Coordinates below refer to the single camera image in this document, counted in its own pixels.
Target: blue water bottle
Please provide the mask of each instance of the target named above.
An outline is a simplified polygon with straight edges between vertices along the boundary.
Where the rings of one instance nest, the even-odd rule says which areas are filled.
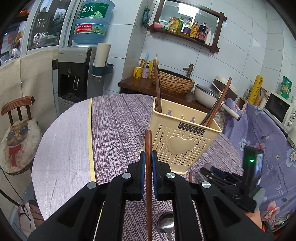
[[[102,42],[114,7],[110,0],[85,0],[72,36],[74,42],[94,45]]]

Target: bronze faucet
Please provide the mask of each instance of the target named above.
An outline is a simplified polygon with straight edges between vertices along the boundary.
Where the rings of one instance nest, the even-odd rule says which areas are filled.
[[[194,66],[194,64],[190,64],[190,65],[189,65],[189,68],[183,68],[183,70],[187,70],[187,74],[186,74],[186,76],[187,76],[188,78],[190,78],[191,72],[192,72],[192,70],[193,70],[193,66]]]

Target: chair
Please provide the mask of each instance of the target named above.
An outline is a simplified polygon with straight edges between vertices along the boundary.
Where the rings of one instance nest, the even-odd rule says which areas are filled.
[[[31,168],[41,141],[41,129],[32,119],[30,111],[34,102],[33,96],[25,96],[5,104],[1,109],[2,116],[8,113],[11,124],[0,143],[0,166],[9,175],[19,175]],[[26,106],[28,119],[22,118],[22,106]],[[17,109],[19,121],[13,122],[13,109]]]

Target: person's hand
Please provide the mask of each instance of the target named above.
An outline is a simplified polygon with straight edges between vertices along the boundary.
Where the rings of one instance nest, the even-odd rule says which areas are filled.
[[[247,211],[243,211],[245,215],[251,219],[260,229],[262,229],[262,222],[261,222],[261,217],[260,217],[260,211],[257,209],[256,212],[251,213]]]

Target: green label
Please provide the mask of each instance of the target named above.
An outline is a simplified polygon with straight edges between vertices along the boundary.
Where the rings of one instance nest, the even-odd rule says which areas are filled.
[[[88,3],[82,6],[78,19],[87,17],[105,18],[109,5],[105,3]]]
[[[74,33],[95,33],[95,34],[104,34],[106,33],[107,27],[101,24],[95,23],[83,23],[77,24],[75,26]]]

